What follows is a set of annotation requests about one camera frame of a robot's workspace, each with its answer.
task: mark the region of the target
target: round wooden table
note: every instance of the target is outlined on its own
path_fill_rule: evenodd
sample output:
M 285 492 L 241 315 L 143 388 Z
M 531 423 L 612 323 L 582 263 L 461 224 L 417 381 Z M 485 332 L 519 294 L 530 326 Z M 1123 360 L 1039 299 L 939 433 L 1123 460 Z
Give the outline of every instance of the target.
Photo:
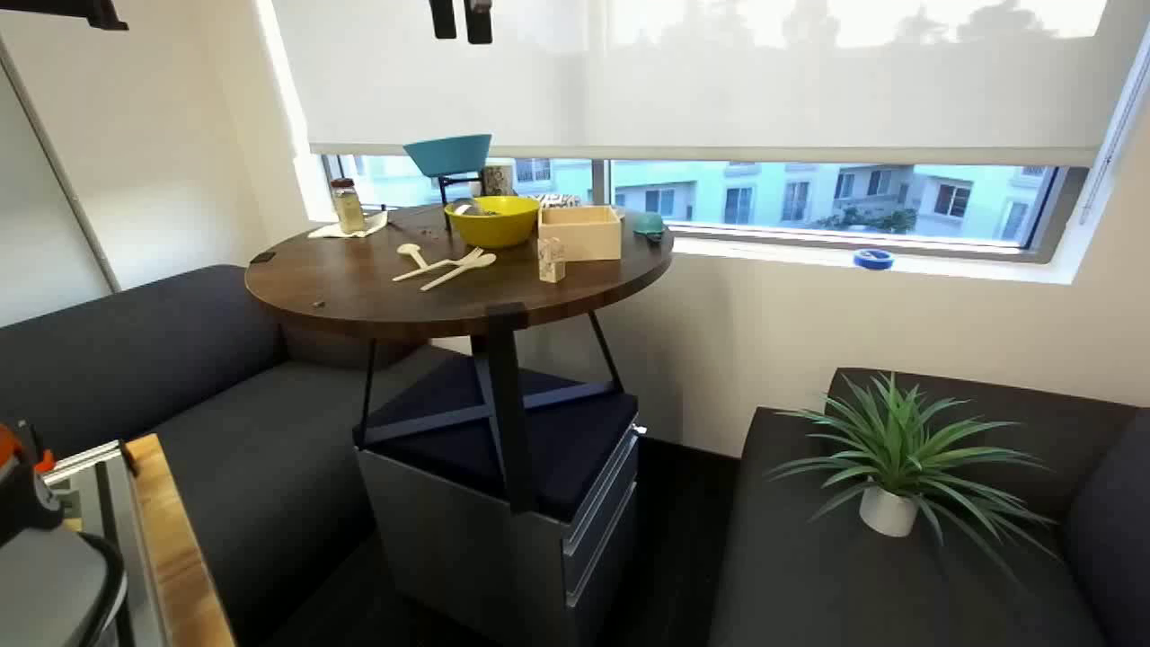
M 598 395 L 602 388 L 569 388 L 562 395 L 531 395 L 524 402 L 514 332 L 587 314 L 612 366 L 612 388 L 617 388 L 617 369 L 594 308 L 643 291 L 671 263 L 671 232 L 660 242 L 641 242 L 630 224 L 622 225 L 624 242 L 617 263 L 569 263 L 562 284 L 544 284 L 537 249 L 520 244 L 497 253 L 497 266 L 489 269 L 471 269 L 436 291 L 419 291 L 419 284 L 440 272 L 394 284 L 394 272 L 415 269 L 415 263 L 399 254 L 399 244 L 419 244 L 428 263 L 466 254 L 466 249 L 442 231 L 440 209 L 407 209 L 391 212 L 385 231 L 361 242 L 298 232 L 257 254 L 243 272 L 243 286 L 285 323 L 372 342 L 364 423 L 372 414 L 374 342 L 471 335 L 473 369 L 485 390 L 482 408 L 452 408 L 436 421 L 410 421 L 399 427 L 387 423 L 364 431 L 364 437 L 436 431 L 489 418 L 508 497 L 514 508 L 531 508 L 524 408 L 572 402 Z

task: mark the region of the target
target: potted plant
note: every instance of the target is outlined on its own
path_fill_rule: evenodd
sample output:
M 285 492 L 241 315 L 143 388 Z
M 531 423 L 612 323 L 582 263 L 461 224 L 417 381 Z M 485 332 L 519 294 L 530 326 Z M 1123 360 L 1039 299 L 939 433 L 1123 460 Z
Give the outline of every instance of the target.
M 802 414 L 832 448 L 774 466 L 776 477 L 822 475 L 833 497 L 816 516 L 858 497 L 858 516 L 881 536 L 911 536 L 925 516 L 939 538 L 945 524 L 966 533 L 987 558 L 992 542 L 1021 538 L 1054 554 L 1030 536 L 1030 524 L 1050 516 L 1026 508 L 1021 497 L 970 477 L 970 466 L 1006 465 L 1039 466 L 1036 457 L 981 442 L 985 431 L 1006 421 L 951 418 L 957 400 L 927 402 L 919 388 L 897 388 L 896 378 L 878 378 L 875 388 L 851 383 L 851 402 L 832 400 L 822 414 Z

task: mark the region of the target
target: dark floor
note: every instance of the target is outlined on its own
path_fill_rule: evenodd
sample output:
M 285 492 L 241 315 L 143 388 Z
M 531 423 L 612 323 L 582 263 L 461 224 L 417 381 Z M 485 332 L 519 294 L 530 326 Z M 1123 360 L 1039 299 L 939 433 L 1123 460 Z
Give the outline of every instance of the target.
M 646 442 L 641 453 L 641 546 L 598 644 L 707 644 L 736 460 Z M 479 647 L 485 640 L 394 596 L 381 546 L 364 538 L 333 596 L 313 596 L 272 640 L 321 647 Z

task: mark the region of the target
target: white plant pot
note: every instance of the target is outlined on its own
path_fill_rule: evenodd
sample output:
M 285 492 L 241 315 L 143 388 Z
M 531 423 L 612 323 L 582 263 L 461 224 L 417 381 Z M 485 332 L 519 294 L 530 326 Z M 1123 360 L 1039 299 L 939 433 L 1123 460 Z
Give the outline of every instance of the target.
M 891 497 L 881 484 L 870 484 L 858 504 L 863 524 L 870 524 L 881 536 L 896 536 L 896 538 L 911 536 L 918 515 L 919 515 L 919 508 L 914 499 Z

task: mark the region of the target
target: gray storage cabinet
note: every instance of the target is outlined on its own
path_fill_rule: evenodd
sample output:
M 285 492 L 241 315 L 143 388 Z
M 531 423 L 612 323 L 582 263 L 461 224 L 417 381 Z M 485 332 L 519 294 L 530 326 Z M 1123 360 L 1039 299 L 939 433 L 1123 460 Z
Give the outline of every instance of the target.
M 524 369 L 524 390 L 557 388 Z M 374 421 L 479 402 L 471 362 L 436 369 Z M 497 644 L 598 644 L 636 542 L 636 400 L 530 414 L 537 508 L 512 511 L 485 423 L 361 444 L 394 590 Z

